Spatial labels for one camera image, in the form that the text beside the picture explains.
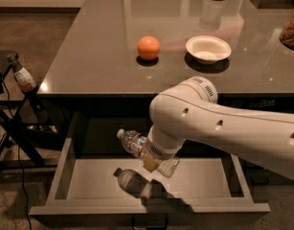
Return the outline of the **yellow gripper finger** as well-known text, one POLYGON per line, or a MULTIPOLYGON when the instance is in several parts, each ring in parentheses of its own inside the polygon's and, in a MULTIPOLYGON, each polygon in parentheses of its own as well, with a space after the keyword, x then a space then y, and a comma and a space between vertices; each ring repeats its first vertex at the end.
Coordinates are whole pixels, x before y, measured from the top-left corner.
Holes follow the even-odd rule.
POLYGON ((150 173, 156 171, 159 165, 159 160, 151 156, 145 156, 143 159, 143 166, 150 173))

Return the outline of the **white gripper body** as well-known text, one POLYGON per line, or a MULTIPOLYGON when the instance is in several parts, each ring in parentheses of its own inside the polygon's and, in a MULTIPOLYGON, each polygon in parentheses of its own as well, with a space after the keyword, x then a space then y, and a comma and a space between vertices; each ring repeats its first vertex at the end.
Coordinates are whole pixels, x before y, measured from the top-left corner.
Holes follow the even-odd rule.
POLYGON ((147 135, 147 150, 157 159, 168 160, 183 147, 184 138, 166 134, 157 125, 153 125, 147 135))

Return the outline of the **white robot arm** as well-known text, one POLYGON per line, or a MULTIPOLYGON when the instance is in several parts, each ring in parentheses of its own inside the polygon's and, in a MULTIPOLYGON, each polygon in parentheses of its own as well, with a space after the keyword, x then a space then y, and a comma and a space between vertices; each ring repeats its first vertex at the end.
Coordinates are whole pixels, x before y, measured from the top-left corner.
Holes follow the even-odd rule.
POLYGON ((147 138, 162 159, 190 140, 294 180, 294 114, 219 105, 214 85, 192 77, 159 93, 149 116, 147 138))

